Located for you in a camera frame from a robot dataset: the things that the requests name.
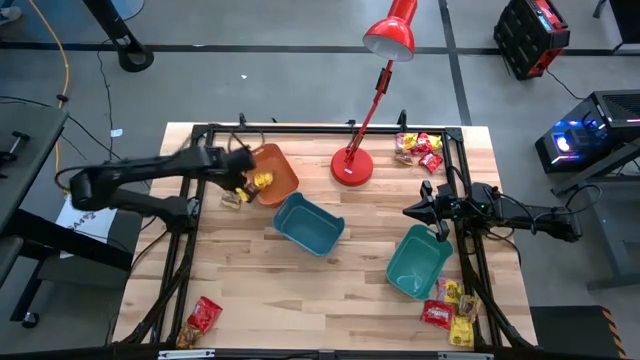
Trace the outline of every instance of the wooden table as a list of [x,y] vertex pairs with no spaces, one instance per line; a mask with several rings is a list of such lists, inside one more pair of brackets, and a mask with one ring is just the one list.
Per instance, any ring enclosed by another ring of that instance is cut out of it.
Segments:
[[[169,123],[162,154],[175,151],[193,125]],[[462,129],[472,180],[500,186],[488,129]],[[400,165],[393,160],[393,136],[367,135],[362,147],[373,157],[373,177],[363,186],[347,188],[333,179],[329,164],[349,138],[266,135],[267,142],[280,146],[300,178],[298,190],[345,218],[346,229],[328,257],[315,257],[279,235],[272,227],[275,209],[250,204],[240,211],[230,210],[220,205],[222,190],[207,185],[184,314],[186,318],[202,295],[224,311],[199,347],[461,350],[449,344],[446,331],[419,321],[422,302],[385,279],[397,244],[417,223],[402,215],[401,209],[420,200],[422,180],[431,180],[434,188],[445,183],[443,168],[430,175],[424,168]],[[215,139],[217,145],[226,146],[227,135],[216,134]],[[243,134],[242,139],[254,148],[259,145],[258,136]],[[452,154],[457,157],[455,149]],[[181,178],[155,180],[151,194],[177,195],[180,183]],[[141,233],[136,251],[162,231],[164,224],[156,221]],[[454,236],[449,238],[455,248]],[[168,240],[160,243],[133,272],[114,340],[128,335],[156,300],[167,247]],[[485,241],[485,252],[496,302],[524,338],[536,343],[517,255],[508,244],[490,240]],[[462,278],[457,254],[449,258],[442,275]],[[173,314],[173,306],[168,305],[167,314]],[[167,315],[164,335],[170,322]],[[485,323],[482,316],[483,334],[488,338]]]

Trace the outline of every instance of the white paper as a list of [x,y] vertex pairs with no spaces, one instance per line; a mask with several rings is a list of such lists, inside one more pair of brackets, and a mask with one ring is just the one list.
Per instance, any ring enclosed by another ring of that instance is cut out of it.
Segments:
[[[64,226],[67,229],[79,230],[101,243],[107,242],[109,236],[109,229],[113,223],[113,219],[116,216],[116,209],[102,209],[100,211],[80,211],[76,210],[71,205],[71,197],[67,196],[64,201],[64,206],[60,210],[58,220],[56,224]],[[60,252],[60,258],[66,259],[73,256],[64,251]]]

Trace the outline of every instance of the gray floor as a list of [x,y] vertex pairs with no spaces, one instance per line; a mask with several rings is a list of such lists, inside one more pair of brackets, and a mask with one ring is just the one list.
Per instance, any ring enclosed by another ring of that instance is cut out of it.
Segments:
[[[39,1],[66,43],[100,43],[106,37],[80,0]],[[493,48],[493,26],[506,0],[449,0],[459,47]],[[572,29],[571,48],[611,49],[604,26],[591,18],[596,1],[556,0]],[[0,28],[4,41],[51,42],[26,1],[25,14]],[[361,37],[388,11],[383,0],[153,0],[128,21],[148,44],[360,45]],[[421,0],[413,22],[418,46],[444,47],[437,0]],[[108,139],[107,102],[94,52],[68,52],[72,81],[68,109],[103,141]],[[121,156],[157,153],[169,121],[230,121],[244,112],[249,121],[359,121],[373,96],[384,60],[366,54],[156,53],[146,71],[122,71],[114,53],[102,54],[111,83],[113,117],[124,135],[116,140]],[[518,82],[496,56],[461,56],[460,67],[471,120],[489,126],[504,191],[524,202],[553,204],[552,184],[543,173],[534,141],[576,105],[548,76]],[[561,57],[551,67],[579,96],[593,90],[638,88],[640,57]],[[53,104],[63,68],[56,51],[0,50],[0,94]],[[416,55],[397,64],[389,92],[374,118],[394,122],[402,108],[412,123],[459,125],[460,118],[447,55]],[[90,159],[104,150],[74,125],[65,134]],[[83,160],[62,142],[62,166]],[[62,194],[55,188],[53,159],[47,161],[23,207],[55,220]],[[38,206],[46,199],[46,206]],[[640,358],[640,288],[588,292],[585,283],[609,269],[595,236],[566,244],[519,231],[522,269],[529,302],[541,305],[600,304],[613,312],[627,353]],[[8,317],[33,264],[21,261],[0,290],[0,316]],[[22,352],[100,345],[117,311],[122,286],[111,289],[46,283],[33,306],[40,325],[24,330],[0,321],[0,352]]]

